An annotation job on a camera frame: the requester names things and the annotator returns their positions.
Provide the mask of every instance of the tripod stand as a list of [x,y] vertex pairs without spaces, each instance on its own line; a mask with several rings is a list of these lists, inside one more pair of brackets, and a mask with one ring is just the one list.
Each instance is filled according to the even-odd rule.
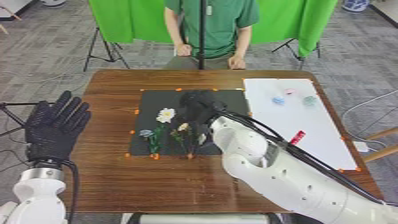
[[[277,47],[277,49],[271,51],[271,53],[275,53],[282,47],[287,47],[287,49],[291,51],[291,54],[293,54],[293,57],[300,61],[298,70],[302,70],[303,63],[305,63],[305,58],[296,55],[294,50],[289,47],[289,43],[293,42],[293,40],[294,40],[294,38],[291,38],[289,41]],[[317,58],[319,58],[319,42],[316,43],[314,51],[317,52]]]
[[126,68],[129,69],[126,60],[124,60],[124,58],[120,56],[120,52],[118,52],[118,50],[122,50],[120,45],[117,43],[108,43],[104,41],[104,39],[103,39],[103,36],[101,36],[101,39],[103,39],[103,47],[104,47],[108,59],[92,55],[92,50],[94,50],[97,35],[101,35],[99,28],[95,28],[95,32],[94,32],[94,37],[92,37],[92,42],[90,42],[90,49],[88,49],[88,54],[87,54],[87,58],[85,58],[83,72],[87,71],[90,58],[101,59],[106,62],[115,62],[117,60],[120,60]]
[[37,105],[37,103],[0,103],[0,111],[3,111],[5,115],[10,117],[10,119],[14,120],[14,122],[19,125],[17,128],[14,128],[12,130],[7,130],[3,133],[0,133],[0,137],[3,137],[5,135],[12,134],[15,131],[24,129],[24,121],[15,116],[15,114],[8,111],[7,106],[35,106],[35,105]]

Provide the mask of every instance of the chair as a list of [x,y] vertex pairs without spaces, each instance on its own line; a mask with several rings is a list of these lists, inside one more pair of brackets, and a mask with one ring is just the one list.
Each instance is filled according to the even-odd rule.
[[[380,133],[376,133],[374,135],[371,135],[365,140],[374,140],[378,138],[381,138],[383,136],[390,135],[398,133],[398,128],[389,129],[387,131],[381,131]],[[385,149],[381,149],[378,152],[374,152],[371,155],[364,156],[364,162],[367,163],[369,161],[380,159],[381,157],[385,157],[387,155],[390,155],[392,153],[398,152],[398,145],[389,146]]]

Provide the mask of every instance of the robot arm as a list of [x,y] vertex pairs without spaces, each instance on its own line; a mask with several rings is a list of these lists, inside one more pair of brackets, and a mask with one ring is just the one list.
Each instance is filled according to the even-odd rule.
[[53,106],[44,101],[35,106],[24,124],[31,168],[21,173],[14,185],[19,205],[10,202],[0,207],[0,224],[67,223],[65,207],[56,195],[65,189],[62,165],[71,168],[72,175],[78,175],[69,154],[90,119],[87,109],[88,104],[81,103],[81,99],[71,99],[71,92],[63,92]]
[[286,210],[325,224],[398,223],[398,208],[364,198],[289,154],[287,143],[223,116],[225,108],[207,92],[186,94],[181,105],[186,120],[209,127],[225,172]]

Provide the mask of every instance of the green shirt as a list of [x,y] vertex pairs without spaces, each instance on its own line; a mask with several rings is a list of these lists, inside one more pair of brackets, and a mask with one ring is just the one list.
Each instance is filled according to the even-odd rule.
[[[198,52],[198,0],[165,0],[165,7],[179,15],[184,13],[184,36],[191,45],[191,56]],[[204,57],[216,58],[234,52],[236,27],[259,21],[255,0],[207,0]]]

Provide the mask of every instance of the black glove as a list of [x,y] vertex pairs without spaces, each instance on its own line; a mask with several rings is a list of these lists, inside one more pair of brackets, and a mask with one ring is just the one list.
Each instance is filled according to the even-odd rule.
[[65,91],[53,106],[40,101],[31,111],[24,124],[28,161],[69,160],[78,135],[90,119],[88,104],[81,103],[78,97],[71,102],[69,100],[71,92]]
[[179,99],[179,107],[186,109],[184,122],[206,124],[225,110],[225,103],[214,99],[213,93],[207,90],[190,91]]

